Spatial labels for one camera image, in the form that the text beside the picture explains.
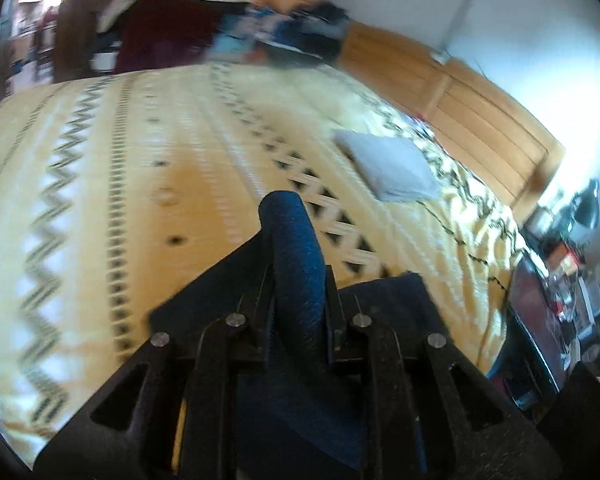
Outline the dark blue denim pants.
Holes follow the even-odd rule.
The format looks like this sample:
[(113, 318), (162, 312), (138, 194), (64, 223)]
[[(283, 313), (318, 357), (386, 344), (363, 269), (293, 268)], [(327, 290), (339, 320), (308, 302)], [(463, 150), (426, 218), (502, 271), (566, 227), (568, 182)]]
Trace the dark blue denim pants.
[(153, 332), (193, 337), (244, 310), (265, 270), (275, 282), (265, 331), (268, 370), (238, 382), (237, 465), (251, 479), (353, 479), (363, 453), (358, 379), (328, 368), (323, 315), (326, 264), (295, 192), (259, 205), (260, 232), (157, 309)]

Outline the cluttered dark side table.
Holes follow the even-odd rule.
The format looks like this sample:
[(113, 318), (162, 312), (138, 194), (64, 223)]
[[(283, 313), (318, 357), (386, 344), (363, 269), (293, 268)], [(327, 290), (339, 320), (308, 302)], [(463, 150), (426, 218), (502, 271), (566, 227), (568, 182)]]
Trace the cluttered dark side table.
[(590, 266), (575, 229), (600, 222), (600, 182), (568, 202), (535, 208), (506, 300), (507, 338), (489, 377), (528, 417), (539, 416), (583, 363), (600, 372), (600, 263)]

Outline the yellow patterned bedspread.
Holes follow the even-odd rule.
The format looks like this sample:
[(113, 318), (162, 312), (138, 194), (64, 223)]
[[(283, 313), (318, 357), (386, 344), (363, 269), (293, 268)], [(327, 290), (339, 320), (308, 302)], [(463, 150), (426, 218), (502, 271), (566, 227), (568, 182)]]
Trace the yellow patterned bedspread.
[[(437, 200), (378, 200), (336, 130), (411, 140)], [(483, 372), (524, 242), (432, 132), (330, 67), (202, 64), (0, 105), (0, 434), (26, 465), (147, 338), (148, 314), (297, 192), (341, 286), (418, 273)]]

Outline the folded grey cloth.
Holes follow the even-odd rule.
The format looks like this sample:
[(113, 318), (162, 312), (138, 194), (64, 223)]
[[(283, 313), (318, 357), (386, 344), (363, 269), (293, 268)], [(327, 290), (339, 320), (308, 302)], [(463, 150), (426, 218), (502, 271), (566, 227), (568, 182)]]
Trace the folded grey cloth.
[(378, 200), (408, 203), (440, 197), (437, 177), (411, 140), (350, 130), (336, 130), (332, 138)]

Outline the wooden headboard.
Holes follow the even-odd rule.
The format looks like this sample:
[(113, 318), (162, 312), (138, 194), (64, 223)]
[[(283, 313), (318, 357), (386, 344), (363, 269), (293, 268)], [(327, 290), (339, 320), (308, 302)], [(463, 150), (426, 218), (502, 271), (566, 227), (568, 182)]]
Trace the wooden headboard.
[(509, 94), (460, 62), (440, 63), (419, 42), (354, 23), (338, 66), (436, 139), (524, 224), (564, 158), (562, 144)]

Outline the maroon blanket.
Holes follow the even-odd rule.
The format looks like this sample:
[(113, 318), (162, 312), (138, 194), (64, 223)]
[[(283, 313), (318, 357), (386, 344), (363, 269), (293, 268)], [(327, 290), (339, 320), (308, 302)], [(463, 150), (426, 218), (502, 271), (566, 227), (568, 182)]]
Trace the maroon blanket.
[(212, 45), (230, 7), (202, 0), (137, 0), (117, 20), (122, 45), (114, 71), (194, 64)]

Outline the pile of assorted clothes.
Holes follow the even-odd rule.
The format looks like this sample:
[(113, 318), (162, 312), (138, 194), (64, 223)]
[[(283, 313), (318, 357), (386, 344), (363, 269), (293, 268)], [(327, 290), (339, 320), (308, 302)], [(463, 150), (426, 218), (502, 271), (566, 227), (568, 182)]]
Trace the pile of assorted clothes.
[(208, 61), (279, 66), (334, 64), (350, 25), (330, 0), (253, 0), (219, 22)]

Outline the dark wooden wardrobe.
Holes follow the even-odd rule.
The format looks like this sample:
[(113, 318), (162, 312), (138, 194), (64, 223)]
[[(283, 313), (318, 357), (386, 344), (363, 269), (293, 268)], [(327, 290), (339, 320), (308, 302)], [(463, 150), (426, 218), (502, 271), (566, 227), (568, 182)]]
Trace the dark wooden wardrobe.
[(62, 0), (54, 45), (54, 81), (91, 75), (90, 49), (97, 32), (99, 13), (111, 0)]

